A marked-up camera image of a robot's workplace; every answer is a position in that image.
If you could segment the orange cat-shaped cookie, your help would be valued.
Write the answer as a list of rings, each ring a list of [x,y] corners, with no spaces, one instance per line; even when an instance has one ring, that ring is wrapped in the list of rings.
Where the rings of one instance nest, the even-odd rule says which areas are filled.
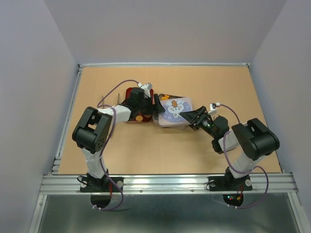
[[[170,96],[164,95],[164,96],[161,97],[161,100],[168,100],[169,98],[170,98]]]

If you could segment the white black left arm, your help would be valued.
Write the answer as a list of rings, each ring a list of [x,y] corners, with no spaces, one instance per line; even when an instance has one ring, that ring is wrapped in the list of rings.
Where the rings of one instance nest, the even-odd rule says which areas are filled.
[[[121,188],[117,186],[117,182],[123,179],[110,178],[108,168],[104,164],[104,149],[116,124],[164,111],[158,94],[142,87],[132,88],[129,97],[116,106],[107,106],[104,109],[87,107],[72,133],[72,139],[82,150],[87,165],[86,175],[77,178],[80,191],[120,192]]]

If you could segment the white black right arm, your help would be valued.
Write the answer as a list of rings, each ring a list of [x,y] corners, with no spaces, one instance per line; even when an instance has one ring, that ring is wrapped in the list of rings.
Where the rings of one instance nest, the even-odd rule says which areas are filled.
[[[197,110],[181,112],[193,130],[202,129],[209,134],[214,151],[224,154],[228,168],[222,176],[210,176],[207,182],[209,191],[251,191],[249,174],[266,156],[279,149],[278,137],[258,118],[246,123],[240,121],[229,126],[223,116],[212,118],[221,103],[210,104],[210,109],[202,106]]]

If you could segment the silver metal tongs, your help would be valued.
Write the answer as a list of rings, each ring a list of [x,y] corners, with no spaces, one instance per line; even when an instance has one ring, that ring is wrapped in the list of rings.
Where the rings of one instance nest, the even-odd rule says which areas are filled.
[[[104,109],[111,106],[118,105],[121,101],[120,93],[110,94],[108,97],[106,97],[99,105],[99,108]]]

